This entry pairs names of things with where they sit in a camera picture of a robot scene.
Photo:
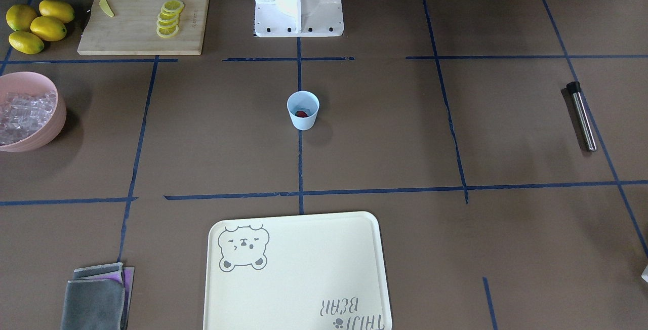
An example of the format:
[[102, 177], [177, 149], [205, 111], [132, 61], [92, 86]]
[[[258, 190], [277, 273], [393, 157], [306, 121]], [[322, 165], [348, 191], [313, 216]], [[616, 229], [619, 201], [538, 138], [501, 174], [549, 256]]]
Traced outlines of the steel muddler with black tip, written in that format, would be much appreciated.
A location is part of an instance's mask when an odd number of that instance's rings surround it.
[[589, 115], [586, 111], [585, 100], [583, 99], [583, 91], [579, 81], [572, 81], [565, 86], [572, 101], [578, 126], [585, 143], [585, 149], [588, 152], [597, 151], [595, 137], [593, 136], [592, 127], [590, 125]]

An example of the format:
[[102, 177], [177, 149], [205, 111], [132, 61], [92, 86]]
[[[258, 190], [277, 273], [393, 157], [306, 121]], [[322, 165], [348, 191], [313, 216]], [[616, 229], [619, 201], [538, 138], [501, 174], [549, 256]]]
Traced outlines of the light blue cup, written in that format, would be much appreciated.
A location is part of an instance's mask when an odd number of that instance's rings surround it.
[[311, 92], [295, 92], [287, 99], [287, 110], [293, 126], [298, 130], [313, 127], [320, 107], [318, 97]]

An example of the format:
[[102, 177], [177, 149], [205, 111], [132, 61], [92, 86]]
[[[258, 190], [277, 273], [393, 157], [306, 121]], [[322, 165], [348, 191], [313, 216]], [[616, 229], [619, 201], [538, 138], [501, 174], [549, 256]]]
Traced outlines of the clear ice cubes pile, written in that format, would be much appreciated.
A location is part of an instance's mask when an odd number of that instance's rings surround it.
[[51, 120], [57, 104], [56, 92], [39, 95], [8, 92], [2, 102], [1, 145], [11, 145], [32, 136]]

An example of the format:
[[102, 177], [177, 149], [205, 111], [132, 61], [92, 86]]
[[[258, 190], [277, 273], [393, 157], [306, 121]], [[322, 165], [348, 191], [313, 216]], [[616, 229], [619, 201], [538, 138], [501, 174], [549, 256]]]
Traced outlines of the cream bear tray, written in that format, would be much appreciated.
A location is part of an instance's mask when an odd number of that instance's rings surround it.
[[392, 329], [369, 212], [222, 220], [208, 237], [204, 329]]

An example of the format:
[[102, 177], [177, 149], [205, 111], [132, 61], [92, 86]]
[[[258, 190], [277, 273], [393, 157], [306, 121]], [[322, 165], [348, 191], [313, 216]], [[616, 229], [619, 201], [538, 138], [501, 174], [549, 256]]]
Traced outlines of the lemon slices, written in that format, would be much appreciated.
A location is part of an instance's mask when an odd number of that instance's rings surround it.
[[165, 1], [157, 15], [156, 34], [160, 38], [172, 38], [180, 32], [180, 16], [185, 7], [181, 0]]

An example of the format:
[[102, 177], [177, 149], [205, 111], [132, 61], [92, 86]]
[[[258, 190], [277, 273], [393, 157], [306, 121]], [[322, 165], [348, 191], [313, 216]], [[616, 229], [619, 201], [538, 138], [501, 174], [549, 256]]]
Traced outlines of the wooden cutting board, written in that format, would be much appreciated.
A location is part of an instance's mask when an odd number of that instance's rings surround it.
[[79, 40], [79, 55], [201, 55], [209, 0], [180, 0], [177, 35], [157, 35], [157, 17], [169, 0], [107, 0], [115, 16], [107, 16], [94, 0]]

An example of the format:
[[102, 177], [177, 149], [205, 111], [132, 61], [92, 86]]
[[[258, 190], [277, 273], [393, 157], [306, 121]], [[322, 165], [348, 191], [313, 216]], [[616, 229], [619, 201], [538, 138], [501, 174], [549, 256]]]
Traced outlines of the grey folded cloth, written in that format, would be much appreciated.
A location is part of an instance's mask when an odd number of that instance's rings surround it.
[[121, 262], [75, 269], [60, 328], [127, 329], [135, 269]]

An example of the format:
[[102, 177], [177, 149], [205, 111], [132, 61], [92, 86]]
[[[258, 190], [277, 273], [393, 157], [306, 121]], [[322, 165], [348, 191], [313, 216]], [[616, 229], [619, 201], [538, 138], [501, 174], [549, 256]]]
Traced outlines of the pink bowl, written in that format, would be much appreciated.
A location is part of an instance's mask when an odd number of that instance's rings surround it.
[[12, 144], [2, 145], [5, 152], [26, 152], [35, 150], [53, 141], [62, 131], [67, 118], [63, 97], [50, 78], [37, 72], [20, 71], [2, 75], [2, 103], [7, 101], [8, 93], [21, 93], [33, 97], [46, 93], [53, 95], [53, 106], [49, 119], [26, 138]]

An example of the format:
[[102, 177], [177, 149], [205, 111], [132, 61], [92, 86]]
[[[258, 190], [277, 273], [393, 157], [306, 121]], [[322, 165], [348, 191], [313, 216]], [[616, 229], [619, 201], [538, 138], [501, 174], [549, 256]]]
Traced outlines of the yellow lemon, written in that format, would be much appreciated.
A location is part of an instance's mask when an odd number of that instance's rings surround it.
[[48, 42], [57, 42], [67, 36], [65, 24], [55, 17], [39, 16], [30, 24], [30, 31]]
[[7, 25], [14, 31], [30, 31], [31, 23], [39, 16], [33, 7], [12, 5], [6, 12]]
[[36, 55], [45, 48], [42, 39], [27, 31], [12, 32], [8, 37], [8, 41], [14, 49], [26, 55]]
[[63, 24], [70, 23], [75, 19], [75, 11], [72, 5], [60, 0], [42, 0], [38, 9], [42, 16], [54, 17]]

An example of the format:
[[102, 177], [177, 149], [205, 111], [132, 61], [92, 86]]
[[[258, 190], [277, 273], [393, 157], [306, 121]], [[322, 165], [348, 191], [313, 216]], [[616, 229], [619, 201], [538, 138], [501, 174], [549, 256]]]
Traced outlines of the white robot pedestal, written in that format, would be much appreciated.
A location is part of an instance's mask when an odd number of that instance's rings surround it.
[[255, 0], [256, 37], [338, 37], [342, 0]]

